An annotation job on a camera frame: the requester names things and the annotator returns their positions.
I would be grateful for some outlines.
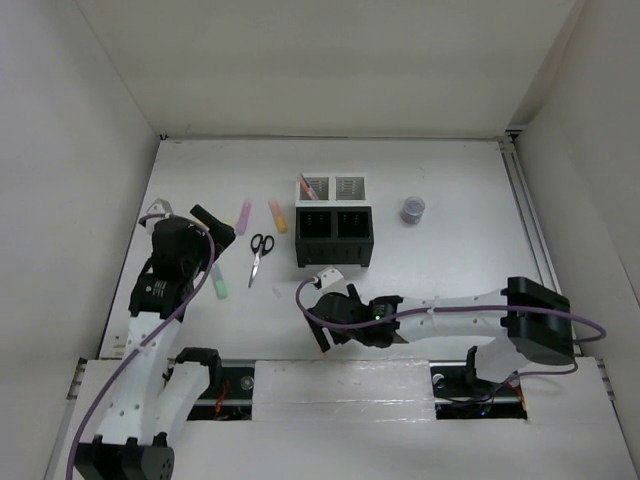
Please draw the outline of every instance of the yellow highlighter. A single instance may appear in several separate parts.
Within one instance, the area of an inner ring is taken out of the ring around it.
[[[269,199],[269,208],[271,208],[271,213],[273,214],[273,220],[276,222],[276,228],[280,233],[287,233],[287,222],[284,220],[284,215],[282,215],[282,210],[280,209],[280,204],[275,197],[271,197]]]

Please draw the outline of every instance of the pink highlighter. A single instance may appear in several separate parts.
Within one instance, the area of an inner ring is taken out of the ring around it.
[[[244,235],[247,230],[247,223],[249,222],[249,214],[251,213],[251,199],[247,198],[242,204],[242,211],[240,212],[240,218],[236,223],[236,235]]]

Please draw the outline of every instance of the marker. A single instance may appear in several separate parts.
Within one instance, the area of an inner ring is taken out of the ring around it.
[[[227,285],[224,283],[224,278],[222,278],[222,272],[220,271],[220,267],[217,263],[213,264],[213,269],[211,270],[211,279],[213,280],[213,288],[216,289],[216,295],[220,300],[224,300],[229,296],[229,292],[227,292]]]
[[[320,200],[318,198],[318,195],[316,195],[316,192],[311,187],[311,184],[309,183],[309,181],[306,178],[304,178],[304,175],[300,174],[298,176],[298,181],[300,182],[300,186],[304,189],[304,191],[307,192],[307,196],[309,197],[310,200]]]
[[[282,210],[280,209],[280,204],[275,197],[269,199],[269,208],[271,208],[271,213],[273,214],[273,220],[276,222],[276,228],[280,233],[287,233],[287,222],[284,219],[284,215],[282,215]]]
[[[240,218],[236,224],[236,234],[244,235],[247,229],[247,222],[249,221],[249,214],[251,213],[251,199],[247,198],[242,204],[242,210],[240,211]]]

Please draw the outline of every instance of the screw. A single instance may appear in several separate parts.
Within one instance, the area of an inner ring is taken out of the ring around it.
[[[243,390],[251,390],[253,388],[253,377],[242,377],[240,379],[240,387]]]
[[[443,380],[444,380],[444,375],[442,375],[441,373],[436,373],[433,377],[431,377],[431,383],[433,383],[433,386],[436,388],[438,388],[438,384]]]

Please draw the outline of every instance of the black scissor handle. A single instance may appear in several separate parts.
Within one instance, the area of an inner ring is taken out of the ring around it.
[[[251,239],[251,251],[253,253],[260,252],[260,255],[266,255],[271,250],[273,250],[273,246],[275,245],[275,240],[271,235],[262,235],[261,233],[256,233]]]

